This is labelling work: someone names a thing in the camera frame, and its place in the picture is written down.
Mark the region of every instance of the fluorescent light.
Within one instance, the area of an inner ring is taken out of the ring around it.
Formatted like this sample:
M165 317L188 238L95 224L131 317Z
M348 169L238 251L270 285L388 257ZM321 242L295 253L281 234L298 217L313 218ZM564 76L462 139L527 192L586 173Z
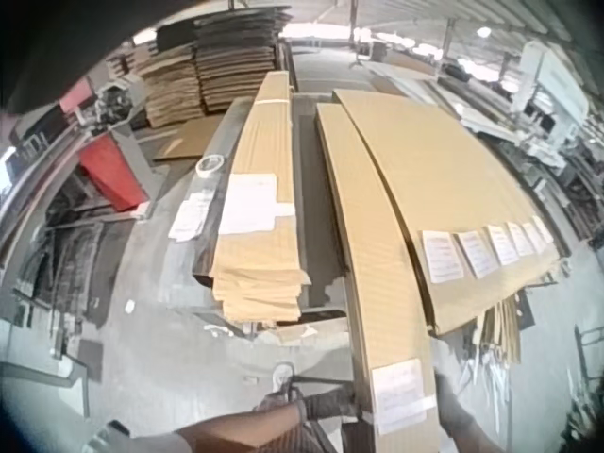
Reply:
M369 28L355 28L354 31L355 41L360 42L371 42L371 30Z
M487 68L486 66L475 64L475 62L470 59L458 59L457 62L465 70L466 73L471 74L478 80L485 80L487 82L497 82L497 80L499 79L498 71L491 68Z
M518 92L519 88L517 83L510 82L509 80L504 80L501 82L501 86L508 92Z
M330 24L287 24L279 34L283 38L321 38L326 40L347 40L350 27Z
M481 37L481 38L488 38L491 35L491 28L489 28L488 26L484 26L482 28L479 28L476 33Z
M4 154L0 157L0 163L5 163L8 160L8 158L10 158L10 156L15 154L16 150L17 150L17 148L15 148L14 146L9 146L7 148L7 150L4 152Z
M423 55L424 57L433 55L434 59L441 59L443 57L443 49L439 49L430 44L421 43L417 47L413 47L411 50L414 54Z
M376 37L385 42L402 45L403 47L411 48L415 46L415 40L412 38L402 38L393 33L376 33Z
M158 33L154 28L146 28L132 37L134 45L145 44L146 42L154 41Z

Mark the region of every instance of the worker's arm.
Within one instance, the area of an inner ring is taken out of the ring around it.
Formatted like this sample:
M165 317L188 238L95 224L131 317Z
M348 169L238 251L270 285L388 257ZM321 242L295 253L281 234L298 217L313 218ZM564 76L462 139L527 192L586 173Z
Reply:
M436 374L438 416L446 434L453 438L460 453L503 453L487 437L474 417L461 406L446 377Z
M316 394L266 411L225 415L179 429L193 451L242 453L253 451L307 420L351 415L349 388Z
M267 411L235 413L179 429L193 451L252 451L301 422L295 403Z

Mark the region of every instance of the hand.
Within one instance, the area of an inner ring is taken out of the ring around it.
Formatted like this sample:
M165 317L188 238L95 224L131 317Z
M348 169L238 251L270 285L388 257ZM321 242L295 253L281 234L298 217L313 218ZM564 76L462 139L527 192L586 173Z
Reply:
M306 411L306 420L342 416L355 417L359 414L352 384L345 384L325 394L307 396L302 399L302 403Z

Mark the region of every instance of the tape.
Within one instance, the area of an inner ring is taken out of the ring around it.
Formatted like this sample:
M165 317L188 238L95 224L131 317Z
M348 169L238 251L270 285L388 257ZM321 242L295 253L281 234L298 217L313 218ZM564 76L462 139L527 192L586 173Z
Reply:
M217 154L210 156L204 156L195 165L195 172L199 177L208 177L212 173L216 172L225 163L225 158Z

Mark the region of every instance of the white shoe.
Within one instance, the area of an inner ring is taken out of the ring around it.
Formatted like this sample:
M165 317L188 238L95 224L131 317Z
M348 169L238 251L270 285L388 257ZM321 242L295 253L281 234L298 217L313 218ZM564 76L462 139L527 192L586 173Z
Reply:
M281 392L292 383L294 365L289 362L278 363L273 370L273 393Z

